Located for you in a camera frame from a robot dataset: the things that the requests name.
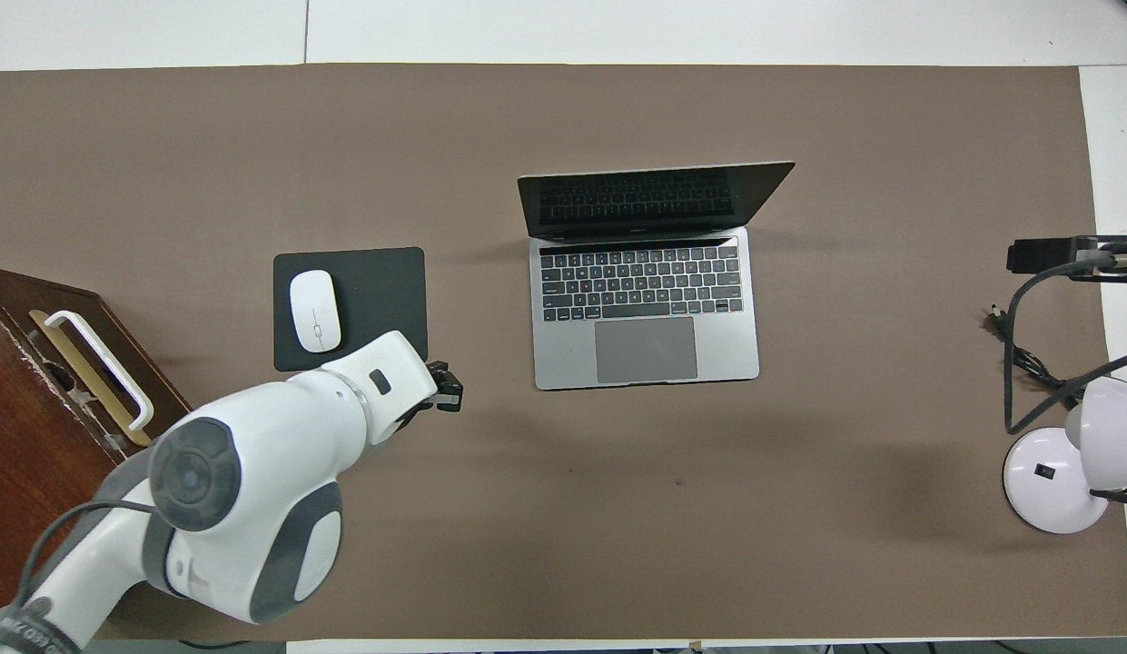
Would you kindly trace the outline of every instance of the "laptop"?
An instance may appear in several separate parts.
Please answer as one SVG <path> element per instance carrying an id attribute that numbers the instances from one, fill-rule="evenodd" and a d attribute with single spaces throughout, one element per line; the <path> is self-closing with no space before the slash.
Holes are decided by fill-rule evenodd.
<path id="1" fill-rule="evenodd" d="M 525 175 L 542 390 L 753 380 L 745 224 L 792 161 Z"/>

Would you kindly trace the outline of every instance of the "white mouse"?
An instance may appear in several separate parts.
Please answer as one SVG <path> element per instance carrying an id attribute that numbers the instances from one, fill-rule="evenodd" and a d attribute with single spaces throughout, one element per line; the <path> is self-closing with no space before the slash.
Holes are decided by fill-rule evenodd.
<path id="1" fill-rule="evenodd" d="M 341 344 L 338 299 L 329 273 L 307 269 L 293 277 L 289 283 L 289 307 L 301 347 L 322 353 Z"/>

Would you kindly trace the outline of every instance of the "white handle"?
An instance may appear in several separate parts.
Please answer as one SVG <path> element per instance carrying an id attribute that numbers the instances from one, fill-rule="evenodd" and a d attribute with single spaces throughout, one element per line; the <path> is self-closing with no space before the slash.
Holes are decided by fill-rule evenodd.
<path id="1" fill-rule="evenodd" d="M 119 360 L 115 359 L 115 355 L 103 344 L 103 338 L 99 338 L 99 335 L 91 329 L 87 320 L 82 319 L 82 316 L 74 313 L 73 310 L 56 310 L 44 322 L 48 327 L 57 328 L 68 320 L 74 324 L 74 329 L 80 333 L 82 339 L 87 341 L 87 344 L 99 355 L 103 363 L 110 369 L 112 375 L 115 375 L 116 380 L 119 380 L 123 388 L 127 389 L 127 395 L 135 400 L 135 405 L 139 405 L 139 417 L 132 419 L 128 427 L 131 430 L 143 430 L 143 425 L 148 425 L 152 421 L 152 415 L 156 414 L 156 407 L 152 406 L 151 399 L 148 398 L 148 395 L 143 394 L 143 389 L 139 388 L 135 380 L 132 380 L 131 375 L 124 370 L 123 364 L 119 364 Z"/>

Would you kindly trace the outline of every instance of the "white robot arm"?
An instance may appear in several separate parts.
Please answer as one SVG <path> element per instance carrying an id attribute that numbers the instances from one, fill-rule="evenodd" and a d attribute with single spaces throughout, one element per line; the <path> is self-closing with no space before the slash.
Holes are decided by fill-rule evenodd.
<path id="1" fill-rule="evenodd" d="M 248 622 L 317 591 L 341 538 L 336 475 L 462 386 L 398 332 L 344 359 L 186 415 L 107 477 L 45 564 L 0 611 L 0 653 L 80 652 L 132 585 Z M 123 502 L 131 502 L 126 507 Z"/>

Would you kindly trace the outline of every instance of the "brown desk mat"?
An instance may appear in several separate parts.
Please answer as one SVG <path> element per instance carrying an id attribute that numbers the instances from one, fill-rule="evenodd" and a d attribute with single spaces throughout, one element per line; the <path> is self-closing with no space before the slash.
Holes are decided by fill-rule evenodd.
<path id="1" fill-rule="evenodd" d="M 765 160 L 798 166 L 751 223 L 757 380 L 534 389 L 517 175 Z M 100 292 L 194 404 L 284 378 L 283 251 L 421 247 L 467 386 L 344 474 L 296 613 L 135 589 L 109 637 L 1127 634 L 1122 511 L 1058 538 L 1003 500 L 978 327 L 1012 240 L 1092 229 L 1074 69 L 0 73 L 0 266 Z M 1106 361 L 1094 286 L 1024 311 L 1061 375 Z"/>

